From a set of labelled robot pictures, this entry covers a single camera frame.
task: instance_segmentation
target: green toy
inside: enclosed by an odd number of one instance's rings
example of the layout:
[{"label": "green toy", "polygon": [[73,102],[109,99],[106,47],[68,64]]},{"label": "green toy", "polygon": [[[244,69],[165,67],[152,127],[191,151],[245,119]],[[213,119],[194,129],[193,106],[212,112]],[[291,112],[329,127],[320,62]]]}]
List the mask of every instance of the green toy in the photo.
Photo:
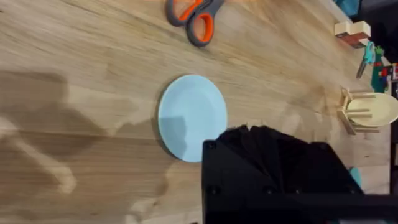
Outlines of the green toy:
[{"label": "green toy", "polygon": [[381,60],[381,57],[384,55],[384,50],[380,46],[377,46],[374,51],[376,53],[376,59],[373,66],[371,86],[375,93],[384,93],[386,91],[386,81],[379,77],[379,72],[381,72],[384,67]]}]

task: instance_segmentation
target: plate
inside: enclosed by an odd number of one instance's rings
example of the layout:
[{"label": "plate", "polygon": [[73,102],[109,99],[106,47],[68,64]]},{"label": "plate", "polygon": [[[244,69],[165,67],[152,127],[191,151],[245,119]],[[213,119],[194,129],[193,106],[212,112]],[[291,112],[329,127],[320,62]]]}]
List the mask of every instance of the plate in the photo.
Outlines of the plate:
[{"label": "plate", "polygon": [[367,93],[374,98],[360,98],[352,100],[347,109],[369,109],[369,112],[356,112],[350,114],[371,114],[371,118],[350,118],[355,123],[380,127],[392,123],[398,118],[398,101],[394,97],[383,93]]},{"label": "plate", "polygon": [[165,90],[158,124],[173,155],[186,162],[200,162],[204,140],[216,139],[227,128],[223,95],[209,79],[184,75]]}]

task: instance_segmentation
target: teal object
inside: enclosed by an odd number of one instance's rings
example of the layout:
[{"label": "teal object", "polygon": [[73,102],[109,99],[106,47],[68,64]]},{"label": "teal object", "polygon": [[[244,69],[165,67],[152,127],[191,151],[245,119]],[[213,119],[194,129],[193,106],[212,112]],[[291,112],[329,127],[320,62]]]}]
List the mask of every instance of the teal object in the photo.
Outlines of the teal object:
[{"label": "teal object", "polygon": [[356,184],[358,184],[359,186],[361,186],[362,184],[362,180],[361,180],[361,174],[359,173],[359,169],[357,167],[352,167],[349,170],[349,173],[351,174],[351,176],[353,177],[353,179],[355,180]]},{"label": "teal object", "polygon": [[204,140],[216,139],[227,128],[223,95],[209,79],[184,75],[165,90],[158,124],[173,155],[186,162],[200,162]]},{"label": "teal object", "polygon": [[369,41],[365,48],[365,54],[363,55],[363,60],[366,64],[372,64],[376,60],[376,53],[375,53],[374,43]]},{"label": "teal object", "polygon": [[358,14],[359,0],[335,0],[335,3],[349,17]]}]

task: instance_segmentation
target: light blue plate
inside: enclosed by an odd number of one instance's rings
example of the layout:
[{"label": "light blue plate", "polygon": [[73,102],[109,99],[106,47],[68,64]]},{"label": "light blue plate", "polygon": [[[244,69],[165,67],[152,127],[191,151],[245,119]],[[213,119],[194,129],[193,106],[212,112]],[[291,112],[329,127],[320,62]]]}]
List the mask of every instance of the light blue plate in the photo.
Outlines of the light blue plate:
[{"label": "light blue plate", "polygon": [[187,162],[200,162],[204,140],[216,139],[227,127],[223,95],[200,75],[184,75],[172,82],[162,96],[158,115],[163,142]]}]

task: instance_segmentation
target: scissors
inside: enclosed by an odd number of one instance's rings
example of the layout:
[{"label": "scissors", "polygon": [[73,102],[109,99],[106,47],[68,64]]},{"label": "scissors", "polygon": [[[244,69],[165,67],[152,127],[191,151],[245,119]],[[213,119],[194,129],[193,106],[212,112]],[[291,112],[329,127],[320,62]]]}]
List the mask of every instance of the scissors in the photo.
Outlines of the scissors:
[{"label": "scissors", "polygon": [[[224,0],[195,0],[181,16],[176,16],[174,11],[175,0],[166,0],[167,20],[173,26],[185,26],[189,41],[197,46],[204,47],[208,45],[214,34],[214,17],[218,9],[223,5]],[[194,29],[194,24],[199,20],[205,21],[205,35],[199,37]]]}]

